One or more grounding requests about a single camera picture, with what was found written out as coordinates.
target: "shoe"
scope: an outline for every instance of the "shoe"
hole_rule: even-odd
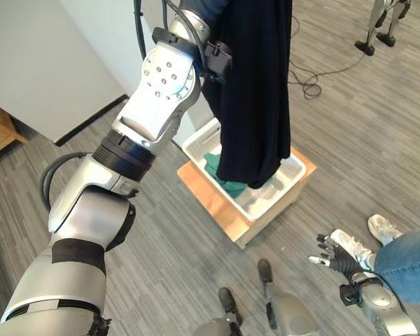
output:
[[[369,262],[370,256],[373,254],[372,250],[365,248],[359,241],[355,240],[350,234],[337,229],[330,238],[337,242],[349,253],[364,270],[373,270],[373,266]]]
[[[219,302],[221,302],[224,312],[235,314],[237,317],[238,326],[240,326],[243,323],[243,318],[238,312],[237,303],[235,302],[235,299],[233,298],[229,288],[222,287],[219,290],[218,296]]]
[[[270,284],[272,282],[272,269],[269,261],[266,259],[258,261],[258,274],[260,275],[261,282],[264,284]]]
[[[373,215],[367,220],[369,231],[373,237],[383,244],[389,244],[402,235],[395,226],[381,215]]]

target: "robotic arm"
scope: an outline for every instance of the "robotic arm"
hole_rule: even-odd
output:
[[[415,325],[407,315],[401,301],[383,287],[377,277],[368,277],[368,271],[361,268],[339,244],[320,234],[319,247],[324,250],[322,258],[311,256],[312,263],[323,265],[342,273],[349,285],[341,285],[339,292],[346,306],[358,305],[364,315],[373,323],[378,336],[418,336]]]
[[[213,20],[227,1],[184,3],[188,24],[205,43],[210,28],[197,13],[202,8],[203,17]],[[207,6],[189,10],[195,3]],[[138,89],[53,204],[50,243],[17,285],[0,336],[107,334],[104,252],[125,240],[136,213],[128,199],[199,97],[195,42],[176,16],[144,60]]]

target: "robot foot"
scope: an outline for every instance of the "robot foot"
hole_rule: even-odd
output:
[[[264,284],[270,284],[272,282],[272,269],[269,261],[261,259],[258,262],[258,274],[260,275],[261,282]]]
[[[389,34],[385,33],[377,33],[377,39],[379,39],[382,43],[391,48],[395,45],[396,42],[395,37],[391,37],[389,36]]]
[[[233,298],[230,290],[226,287],[223,287],[219,290],[218,296],[219,301],[224,308],[224,312],[235,314],[237,317],[237,324],[240,326],[243,323],[243,318],[239,314],[237,303],[235,302],[235,299]]]
[[[372,56],[375,52],[375,47],[373,45],[368,45],[366,42],[357,41],[355,42],[355,46],[367,56]]]

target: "black cable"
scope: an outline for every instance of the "black cable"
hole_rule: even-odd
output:
[[[300,31],[300,21],[293,16],[293,19],[297,22],[297,29],[296,31],[291,35],[291,38],[296,36],[298,32]],[[295,68],[305,71],[311,74],[310,77],[308,77],[306,80],[302,80],[299,78],[299,76],[294,72],[294,70],[289,70],[289,72],[294,76],[295,82],[288,81],[288,84],[291,85],[301,85],[302,91],[305,99],[314,99],[319,97],[322,94],[322,87],[318,84],[319,77],[332,75],[332,74],[340,74],[341,72],[345,72],[356,66],[359,62],[361,62],[364,58],[365,54],[363,54],[356,62],[354,62],[352,65],[349,65],[346,68],[340,69],[340,70],[334,70],[334,71],[327,71],[327,72],[319,72],[316,73],[312,70],[302,68],[301,66],[298,66],[296,63],[294,63],[292,60],[290,60],[290,64],[293,65]]]
[[[168,4],[168,6],[182,19],[182,21],[185,22],[185,25],[190,30],[190,33],[192,34],[196,42],[197,48],[199,49],[199,54],[201,56],[202,70],[204,74],[206,74],[208,68],[207,68],[207,59],[205,57],[204,45],[202,44],[201,39],[199,38],[199,35],[197,35],[196,29],[193,27],[193,25],[191,24],[189,19],[186,17],[186,15],[183,13],[183,11],[180,10],[174,3],[172,3],[171,0],[163,0],[163,1],[165,1]]]
[[[374,272],[374,271],[369,271],[369,270],[366,270],[366,269],[360,269],[360,270],[357,270],[357,271],[353,271],[352,273],[350,273],[350,275],[349,275],[349,278],[348,278],[348,280],[349,280],[349,284],[350,285],[353,285],[353,280],[352,280],[352,278],[353,278],[353,276],[355,275],[355,274],[357,274],[357,273],[371,273],[371,274],[373,274],[373,275],[376,275],[378,278],[380,278],[382,281],[384,281],[384,283],[389,287],[389,289],[391,290],[391,292],[392,292],[392,294],[394,294],[395,295],[395,297],[397,298],[397,301],[398,301],[398,303],[400,304],[400,307],[401,307],[401,310],[403,310],[404,311],[404,313],[406,314],[406,315],[408,315],[408,313],[407,313],[407,310],[406,310],[406,307],[404,306],[404,304],[403,304],[403,302],[401,301],[401,299],[400,299],[400,296],[398,296],[398,294],[397,294],[397,292],[395,292],[395,290],[393,289],[393,287],[391,286],[391,284],[380,274],[380,273],[376,273],[376,272]]]
[[[139,49],[141,57],[146,58],[146,45],[145,45],[145,36],[143,34],[143,27],[141,26],[141,17],[143,13],[141,12],[141,0],[134,0],[134,18],[135,18],[135,30],[137,33],[137,41],[139,42]]]
[[[163,27],[168,30],[168,7],[167,2],[162,0],[162,12],[163,12]]]
[[[39,181],[39,196],[42,199],[42,204],[47,209],[48,212],[51,210],[50,204],[50,187],[53,180],[55,172],[67,161],[70,161],[75,158],[84,158],[88,153],[76,152],[63,155],[53,162],[51,162],[48,167],[42,172],[41,180]]]

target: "white fingertip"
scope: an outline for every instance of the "white fingertip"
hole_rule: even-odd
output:
[[[324,265],[326,267],[330,266],[330,261],[329,259],[325,259],[325,258],[320,258],[320,257],[315,257],[315,256],[310,256],[308,257],[308,260],[313,263],[313,264],[317,264],[317,265]]]

